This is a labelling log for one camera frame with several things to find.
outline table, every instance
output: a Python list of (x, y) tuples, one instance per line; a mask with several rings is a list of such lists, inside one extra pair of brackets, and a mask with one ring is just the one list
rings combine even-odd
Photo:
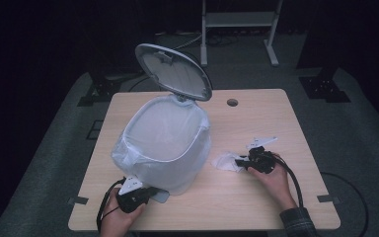
[(270, 27), (268, 39), (264, 39), (264, 46), (268, 54), (272, 66), (278, 66), (279, 62), (276, 58), (272, 47), (273, 38), (275, 36), (276, 25), (281, 12), (282, 1), (278, 0), (275, 11), (273, 12), (222, 12), (207, 13), (205, 1), (202, 0), (201, 13), (201, 65), (207, 65), (207, 45), (206, 36), (207, 28), (218, 27)]
[[(132, 116), (155, 96), (169, 92), (118, 93), (113, 96), (94, 153), (69, 220), (72, 230), (96, 230), (96, 216), (104, 193), (124, 175), (111, 158), (118, 136)], [(236, 107), (227, 105), (238, 101)], [(215, 169), (211, 160), (227, 151), (248, 154), (254, 137), (278, 139), (265, 146), (277, 152), (295, 173), (304, 205), (318, 229), (336, 229), (340, 219), (332, 202), (319, 202), (328, 191), (313, 155), (283, 90), (213, 91), (208, 102), (198, 102), (209, 116), (212, 147), (207, 162), (189, 189), (166, 203), (149, 201), (131, 230), (270, 230), (282, 229), (279, 209), (249, 173)], [(294, 198), (295, 188), (290, 180)]]

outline dark sleeve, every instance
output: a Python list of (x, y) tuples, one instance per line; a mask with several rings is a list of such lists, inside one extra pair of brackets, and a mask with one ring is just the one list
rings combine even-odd
[(309, 212), (304, 207), (287, 209), (279, 217), (281, 217), (288, 237), (318, 236)]

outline hand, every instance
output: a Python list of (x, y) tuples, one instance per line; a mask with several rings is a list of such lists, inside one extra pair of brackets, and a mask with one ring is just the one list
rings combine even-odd
[(143, 212), (146, 204), (139, 205), (133, 212), (124, 213), (119, 207), (115, 198), (119, 188), (112, 189), (110, 199), (104, 208), (103, 221), (101, 224), (102, 237), (122, 237), (134, 223), (137, 217)]
[(252, 167), (248, 168), (248, 172), (261, 181), (282, 210), (297, 207), (288, 186), (287, 172), (281, 165), (276, 163), (275, 168), (269, 174), (261, 173)]

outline dark background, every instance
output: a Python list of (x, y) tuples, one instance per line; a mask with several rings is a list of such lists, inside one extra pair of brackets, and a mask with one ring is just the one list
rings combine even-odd
[[(274, 7), (261, 4), (208, 0), (208, 10)], [(0, 215), (76, 79), (90, 72), (107, 89), (105, 68), (139, 70), (138, 43), (199, 31), (200, 11), (172, 0), (0, 0)], [(379, 1), (285, 0), (277, 31), (308, 31), (298, 67), (335, 61), (379, 112)]]

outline gray lid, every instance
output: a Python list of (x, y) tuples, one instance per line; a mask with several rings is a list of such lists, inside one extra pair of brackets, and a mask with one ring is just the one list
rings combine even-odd
[(143, 70), (159, 86), (181, 97), (197, 101), (210, 100), (212, 92), (208, 76), (189, 57), (149, 43), (138, 45), (135, 53)]

